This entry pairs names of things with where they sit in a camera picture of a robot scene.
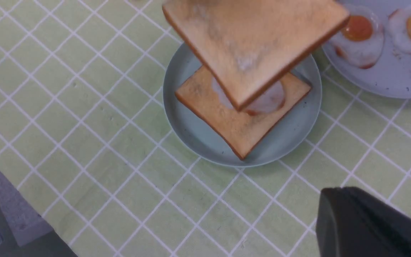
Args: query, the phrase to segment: toasted bread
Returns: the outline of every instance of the toasted bread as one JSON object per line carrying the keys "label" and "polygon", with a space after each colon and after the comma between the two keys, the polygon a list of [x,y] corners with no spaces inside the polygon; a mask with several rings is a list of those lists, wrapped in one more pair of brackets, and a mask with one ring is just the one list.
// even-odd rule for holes
{"label": "toasted bread", "polygon": [[163,12],[238,111],[349,19],[334,0],[168,0]]}
{"label": "toasted bread", "polygon": [[311,90],[309,85],[291,73],[287,73],[280,81],[285,91],[285,103],[270,114],[250,116],[225,107],[212,89],[212,73],[204,66],[178,88],[176,97],[212,127],[239,159],[243,160],[272,127]]}

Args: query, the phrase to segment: egg white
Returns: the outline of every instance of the egg white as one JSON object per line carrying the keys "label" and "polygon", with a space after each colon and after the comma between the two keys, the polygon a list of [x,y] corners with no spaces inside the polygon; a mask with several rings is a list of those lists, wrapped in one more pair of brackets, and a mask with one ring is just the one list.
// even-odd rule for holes
{"label": "egg white", "polygon": [[[218,84],[215,78],[212,78],[212,89],[217,93],[220,102],[228,109],[234,109],[233,105],[226,97],[223,89]],[[268,90],[266,90],[261,96],[256,98],[249,106],[245,108],[245,111],[251,111],[254,114],[269,114],[280,108],[285,101],[285,92],[282,83],[277,81]]]}
{"label": "egg white", "polygon": [[334,46],[340,57],[343,57],[349,64],[361,69],[368,69],[375,65],[383,51],[385,44],[385,34],[383,24],[378,16],[365,6],[355,6],[344,4],[351,15],[359,15],[367,18],[372,24],[372,36],[364,41],[351,41],[347,39],[341,31],[335,34],[329,42]]}
{"label": "egg white", "polygon": [[407,20],[411,17],[411,5],[396,10],[388,19],[387,31],[393,39],[393,44],[401,52],[411,54],[411,39],[407,32]]}

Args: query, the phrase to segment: plate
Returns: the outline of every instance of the plate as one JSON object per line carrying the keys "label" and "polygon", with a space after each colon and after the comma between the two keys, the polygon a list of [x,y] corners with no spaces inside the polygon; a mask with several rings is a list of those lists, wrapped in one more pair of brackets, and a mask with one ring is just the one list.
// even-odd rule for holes
{"label": "plate", "polygon": [[[369,7],[387,27],[388,16],[398,8],[405,8],[411,0],[340,0],[341,3]],[[411,55],[401,53],[393,45],[385,29],[385,45],[377,64],[361,70],[338,57],[331,44],[324,44],[323,50],[331,64],[349,81],[372,93],[392,97],[411,98]]]}
{"label": "plate", "polygon": [[275,125],[243,161],[235,156],[222,137],[181,104],[174,95],[201,65],[189,47],[186,44],[181,45],[166,70],[163,102],[166,116],[178,138],[204,159],[224,166],[264,165],[294,150],[312,129],[321,106],[321,78],[311,55],[297,65],[295,70],[311,82],[312,90]]}

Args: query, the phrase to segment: table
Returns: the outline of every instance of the table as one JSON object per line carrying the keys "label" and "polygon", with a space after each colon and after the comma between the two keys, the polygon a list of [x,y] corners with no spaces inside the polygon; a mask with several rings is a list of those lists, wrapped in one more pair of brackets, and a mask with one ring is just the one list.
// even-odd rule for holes
{"label": "table", "polygon": [[411,217],[411,100],[360,90],[318,49],[307,140],[265,166],[215,166],[164,115],[181,42],[161,0],[0,0],[0,170],[79,256],[318,256],[324,187]]}

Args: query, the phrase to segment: light blue plate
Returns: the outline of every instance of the light blue plate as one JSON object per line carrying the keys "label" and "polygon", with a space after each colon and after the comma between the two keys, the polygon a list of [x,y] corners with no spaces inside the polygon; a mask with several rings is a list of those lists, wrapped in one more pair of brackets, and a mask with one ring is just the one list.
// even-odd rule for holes
{"label": "light blue plate", "polygon": [[300,101],[258,143],[244,161],[212,128],[181,104],[174,92],[201,67],[186,44],[180,46],[169,63],[164,78],[163,101],[169,123],[180,140],[199,156],[224,166],[250,167],[280,159],[296,148],[312,129],[320,112],[321,78],[315,60],[309,55],[295,70],[312,85],[310,93]]}

